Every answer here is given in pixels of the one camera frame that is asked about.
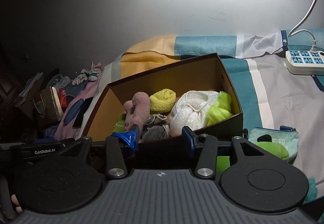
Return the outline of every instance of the wall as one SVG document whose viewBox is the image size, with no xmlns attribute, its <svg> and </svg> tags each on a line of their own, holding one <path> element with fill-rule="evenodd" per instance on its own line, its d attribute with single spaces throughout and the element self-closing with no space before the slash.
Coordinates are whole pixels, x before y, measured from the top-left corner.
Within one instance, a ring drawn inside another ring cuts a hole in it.
<svg viewBox="0 0 324 224">
<path fill-rule="evenodd" d="M 0 42 L 25 78 L 55 67 L 75 77 L 161 35 L 264 34 L 290 29 L 312 0 L 0 0 Z M 324 27 L 318 0 L 305 27 Z M 22 60 L 24 52 L 29 60 Z"/>
</svg>

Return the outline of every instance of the ribbed surface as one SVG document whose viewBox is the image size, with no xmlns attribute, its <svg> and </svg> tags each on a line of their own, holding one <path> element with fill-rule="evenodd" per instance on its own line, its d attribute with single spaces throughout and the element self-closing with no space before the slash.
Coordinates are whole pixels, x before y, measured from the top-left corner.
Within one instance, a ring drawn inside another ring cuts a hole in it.
<svg viewBox="0 0 324 224">
<path fill-rule="evenodd" d="M 99 198 L 61 215 L 25 211 L 14 224 L 293 224 L 314 223 L 299 211 L 284 215 L 253 214 L 227 201 L 211 180 L 189 170 L 135 170 L 114 180 Z"/>
</svg>

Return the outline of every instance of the power strip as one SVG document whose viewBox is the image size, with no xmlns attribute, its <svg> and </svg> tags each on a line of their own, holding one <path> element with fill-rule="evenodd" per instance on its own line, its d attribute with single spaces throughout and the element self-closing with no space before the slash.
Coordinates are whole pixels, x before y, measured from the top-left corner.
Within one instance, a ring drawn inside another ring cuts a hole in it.
<svg viewBox="0 0 324 224">
<path fill-rule="evenodd" d="M 295 75 L 324 75 L 324 52 L 286 51 L 285 67 Z"/>
</svg>

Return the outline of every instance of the zipper pouch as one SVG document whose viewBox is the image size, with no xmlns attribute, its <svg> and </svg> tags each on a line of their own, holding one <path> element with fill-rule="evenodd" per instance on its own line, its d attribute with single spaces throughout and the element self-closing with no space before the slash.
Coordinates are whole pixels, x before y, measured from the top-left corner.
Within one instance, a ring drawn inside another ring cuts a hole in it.
<svg viewBox="0 0 324 224">
<path fill-rule="evenodd" d="M 297 156 L 299 139 L 296 129 L 287 126 L 280 126 L 279 130 L 256 127 L 251 130 L 248 140 L 256 143 L 258 138 L 265 134 L 271 136 L 272 142 L 279 143 L 286 148 L 289 153 L 288 162 Z"/>
</svg>

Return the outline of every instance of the silver bolt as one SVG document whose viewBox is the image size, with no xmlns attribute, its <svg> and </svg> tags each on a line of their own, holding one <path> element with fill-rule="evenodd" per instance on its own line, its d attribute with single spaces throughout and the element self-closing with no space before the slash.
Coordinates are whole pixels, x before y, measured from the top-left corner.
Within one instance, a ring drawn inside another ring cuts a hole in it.
<svg viewBox="0 0 324 224">
<path fill-rule="evenodd" d="M 121 168 L 112 168 L 109 170 L 109 174 L 112 176 L 122 176 L 125 171 Z"/>
<path fill-rule="evenodd" d="M 201 176 L 210 176 L 213 174 L 213 170 L 210 168 L 200 168 L 197 170 L 197 174 Z"/>
</svg>

